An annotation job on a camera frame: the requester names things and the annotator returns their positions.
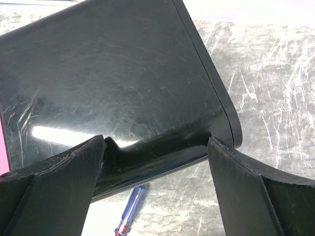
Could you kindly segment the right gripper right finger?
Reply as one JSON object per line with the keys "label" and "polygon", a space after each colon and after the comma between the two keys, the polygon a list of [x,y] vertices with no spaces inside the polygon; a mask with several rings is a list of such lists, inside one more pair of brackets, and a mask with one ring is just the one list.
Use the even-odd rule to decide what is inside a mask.
{"label": "right gripper right finger", "polygon": [[215,137],[208,159],[227,236],[313,236],[315,181],[266,165]]}

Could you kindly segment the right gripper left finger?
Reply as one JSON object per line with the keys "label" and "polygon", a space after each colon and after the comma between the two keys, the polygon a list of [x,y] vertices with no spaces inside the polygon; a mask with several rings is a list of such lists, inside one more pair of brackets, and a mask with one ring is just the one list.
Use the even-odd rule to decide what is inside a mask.
{"label": "right gripper left finger", "polygon": [[106,143],[91,139],[0,177],[2,236],[79,236]]}

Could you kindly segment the pink top drawer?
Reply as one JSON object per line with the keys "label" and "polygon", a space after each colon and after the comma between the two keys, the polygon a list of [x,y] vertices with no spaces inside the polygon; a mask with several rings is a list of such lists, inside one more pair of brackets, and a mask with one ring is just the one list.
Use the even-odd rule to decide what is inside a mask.
{"label": "pink top drawer", "polygon": [[10,172],[11,164],[4,129],[4,113],[0,108],[0,175]]}

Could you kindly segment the black drawer cabinet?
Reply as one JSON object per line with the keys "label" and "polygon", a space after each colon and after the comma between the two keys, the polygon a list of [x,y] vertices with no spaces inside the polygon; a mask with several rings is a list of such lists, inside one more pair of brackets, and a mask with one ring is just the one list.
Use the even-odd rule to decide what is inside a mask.
{"label": "black drawer cabinet", "polygon": [[242,128],[181,0],[86,0],[0,38],[0,110],[11,169],[96,135],[94,200],[201,162]]}

